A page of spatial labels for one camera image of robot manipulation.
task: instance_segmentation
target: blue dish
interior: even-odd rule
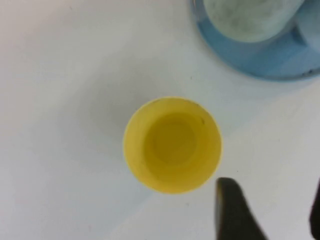
[[[320,53],[305,43],[294,22],[269,40],[244,43],[216,30],[203,0],[191,0],[191,8],[202,37],[229,66],[256,78],[276,81],[300,80],[320,74]]]

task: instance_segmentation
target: white table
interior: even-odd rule
[[[311,239],[320,79],[232,70],[187,0],[4,0],[0,33],[0,239],[213,240],[220,176],[269,239]],[[224,139],[214,177],[181,195],[141,185],[122,154],[132,113],[168,95],[206,107]]]

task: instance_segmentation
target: black object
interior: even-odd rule
[[[320,240],[320,182],[318,184],[309,222],[313,238]]]
[[[218,178],[215,204],[217,240],[267,240],[234,179]],[[320,240],[320,182],[309,222],[313,238]]]

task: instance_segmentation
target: yellow cup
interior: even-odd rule
[[[139,181],[176,194],[198,188],[215,172],[222,138],[214,119],[199,104],[163,97],[146,103],[131,117],[123,151]]]

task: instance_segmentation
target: blue container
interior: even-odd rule
[[[320,52],[306,44],[296,18],[271,39],[244,43],[223,36],[212,25],[203,0],[191,0],[191,8],[202,37],[231,67],[256,78],[276,81],[300,80],[320,74]]]

